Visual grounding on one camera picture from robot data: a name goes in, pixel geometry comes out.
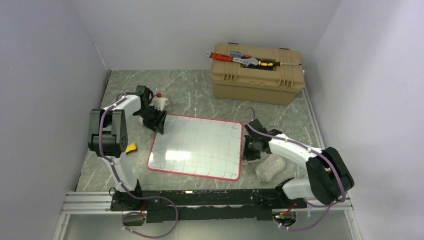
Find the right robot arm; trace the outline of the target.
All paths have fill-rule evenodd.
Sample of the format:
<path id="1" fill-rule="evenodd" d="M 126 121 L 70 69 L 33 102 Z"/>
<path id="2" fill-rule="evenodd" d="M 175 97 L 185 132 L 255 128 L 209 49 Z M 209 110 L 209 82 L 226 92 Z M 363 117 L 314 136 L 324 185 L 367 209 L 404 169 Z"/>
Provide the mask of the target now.
<path id="1" fill-rule="evenodd" d="M 304 178 L 283 181 L 275 190 L 276 203 L 289 207 L 295 200 L 316 199 L 328 206 L 342 202 L 355 181 L 340 153 L 333 147 L 312 147 L 288 137 L 279 130 L 266 130 L 258 119 L 245 124 L 245 153 L 258 159 L 261 152 L 274 154 L 306 170 Z"/>

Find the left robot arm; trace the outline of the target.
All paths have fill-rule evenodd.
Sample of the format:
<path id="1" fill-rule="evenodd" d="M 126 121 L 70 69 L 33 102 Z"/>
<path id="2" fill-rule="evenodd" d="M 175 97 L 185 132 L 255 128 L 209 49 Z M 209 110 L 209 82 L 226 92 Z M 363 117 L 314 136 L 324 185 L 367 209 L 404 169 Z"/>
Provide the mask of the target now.
<path id="1" fill-rule="evenodd" d="M 131 210 L 143 205 L 144 196 L 127 160 L 127 119 L 140 117 L 144 127 L 162 135 L 168 114 L 166 102 L 161 93 L 138 85 L 134 92 L 120 93 L 114 103 L 92 109 L 89 114 L 88 148 L 105 162 L 115 182 L 115 193 L 125 195 L 123 202 Z"/>

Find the red framed whiteboard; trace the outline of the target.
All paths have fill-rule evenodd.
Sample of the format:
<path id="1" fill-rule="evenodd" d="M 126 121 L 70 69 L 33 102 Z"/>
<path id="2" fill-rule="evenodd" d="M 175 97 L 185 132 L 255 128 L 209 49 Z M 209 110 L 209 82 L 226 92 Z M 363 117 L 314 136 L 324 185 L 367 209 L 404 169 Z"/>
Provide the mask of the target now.
<path id="1" fill-rule="evenodd" d="M 151 171 L 237 181 L 241 175 L 240 122 L 169 114 L 156 134 L 147 168 Z"/>

